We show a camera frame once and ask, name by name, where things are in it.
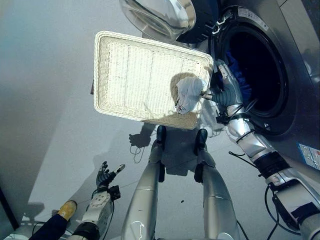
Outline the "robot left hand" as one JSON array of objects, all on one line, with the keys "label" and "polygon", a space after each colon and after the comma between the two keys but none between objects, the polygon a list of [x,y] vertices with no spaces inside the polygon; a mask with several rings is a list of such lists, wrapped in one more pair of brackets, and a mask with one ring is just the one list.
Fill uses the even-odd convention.
[{"label": "robot left hand", "polygon": [[109,188],[109,184],[115,179],[115,177],[126,167],[125,164],[119,165],[115,170],[110,171],[108,169],[107,161],[104,161],[96,176],[96,187],[98,192],[104,192]]}]

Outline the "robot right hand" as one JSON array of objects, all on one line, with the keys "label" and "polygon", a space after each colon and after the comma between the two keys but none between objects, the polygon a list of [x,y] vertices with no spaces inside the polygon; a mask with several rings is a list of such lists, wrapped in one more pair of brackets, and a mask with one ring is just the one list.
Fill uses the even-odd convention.
[{"label": "robot right hand", "polygon": [[212,94],[201,93],[199,96],[229,109],[231,107],[241,109],[243,107],[243,97],[236,77],[223,60],[218,59],[216,66],[222,76],[223,90]]}]

